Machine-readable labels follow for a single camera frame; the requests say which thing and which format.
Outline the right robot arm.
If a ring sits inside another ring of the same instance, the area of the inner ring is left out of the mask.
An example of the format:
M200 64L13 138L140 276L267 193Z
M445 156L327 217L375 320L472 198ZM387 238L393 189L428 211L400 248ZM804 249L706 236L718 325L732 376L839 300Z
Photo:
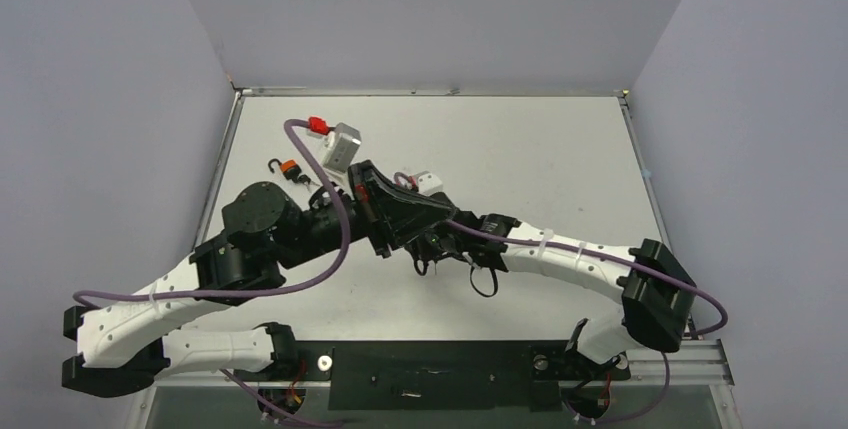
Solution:
M630 349L679 350L695 283L662 242L592 244L514 217L460 211L449 223L405 245L416 264L451 258L494 274L525 273L566 282L615 304L605 316L582 319L564 349L566 367L588 376Z

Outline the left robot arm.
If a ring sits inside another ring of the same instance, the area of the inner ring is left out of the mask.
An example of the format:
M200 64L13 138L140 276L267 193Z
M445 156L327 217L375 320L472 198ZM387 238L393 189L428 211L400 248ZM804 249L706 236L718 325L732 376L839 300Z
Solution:
M223 208L222 231L138 292L110 295L105 306L81 292L64 315L75 354L62 365L64 388L100 398L138 392L174 374L229 370L279 380L300 369L291 327L275 322L232 333L191 323L250 300L293 292L285 271L332 253L344 258L367 239L377 255L451 219L456 207L393 184L370 162L348 171L348 191L325 182L308 208L265 181Z

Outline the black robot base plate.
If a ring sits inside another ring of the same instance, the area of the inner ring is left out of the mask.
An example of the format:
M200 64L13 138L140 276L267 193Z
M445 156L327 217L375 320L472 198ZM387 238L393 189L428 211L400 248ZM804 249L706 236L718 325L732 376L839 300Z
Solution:
M326 382L331 410L556 411L565 393L630 379L628 368L586 362L565 340L300 341L280 372L238 371L261 384Z

